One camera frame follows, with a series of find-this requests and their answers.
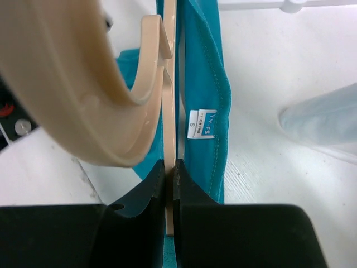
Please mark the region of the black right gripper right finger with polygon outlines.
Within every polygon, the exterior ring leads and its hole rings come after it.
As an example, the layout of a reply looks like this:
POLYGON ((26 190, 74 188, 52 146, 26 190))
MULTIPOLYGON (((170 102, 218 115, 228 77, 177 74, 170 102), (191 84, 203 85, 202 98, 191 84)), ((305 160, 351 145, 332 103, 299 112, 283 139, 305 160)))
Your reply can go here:
POLYGON ((223 205, 191 178, 173 172, 178 267, 326 267, 310 218, 288 204, 223 205))

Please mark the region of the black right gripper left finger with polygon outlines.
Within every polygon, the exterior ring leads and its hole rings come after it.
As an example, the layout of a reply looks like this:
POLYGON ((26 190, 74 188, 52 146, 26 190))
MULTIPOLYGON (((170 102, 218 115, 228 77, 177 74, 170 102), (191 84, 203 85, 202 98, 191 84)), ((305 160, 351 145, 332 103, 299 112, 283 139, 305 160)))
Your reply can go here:
POLYGON ((2 267, 162 267, 163 161, 110 205, 1 208, 2 267))

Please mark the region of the teal t shirt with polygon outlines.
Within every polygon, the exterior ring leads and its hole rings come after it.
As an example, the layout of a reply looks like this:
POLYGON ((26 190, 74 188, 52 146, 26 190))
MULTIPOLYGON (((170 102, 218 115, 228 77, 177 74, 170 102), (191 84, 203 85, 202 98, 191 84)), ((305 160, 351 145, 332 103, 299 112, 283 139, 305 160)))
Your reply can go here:
POLYGON ((231 88, 217 1, 178 1, 175 55, 176 153, 193 180, 224 202, 231 88))

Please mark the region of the beige wooden hanger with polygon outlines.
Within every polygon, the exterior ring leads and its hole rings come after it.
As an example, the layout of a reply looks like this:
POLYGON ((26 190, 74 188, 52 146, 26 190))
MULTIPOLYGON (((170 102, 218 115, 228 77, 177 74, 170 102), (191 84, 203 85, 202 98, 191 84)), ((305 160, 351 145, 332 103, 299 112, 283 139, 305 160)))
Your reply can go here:
POLYGON ((63 148, 92 164, 132 167, 163 132, 166 233, 174 234, 176 1, 141 20, 128 88, 98 1, 2 1, 1 76, 63 148))

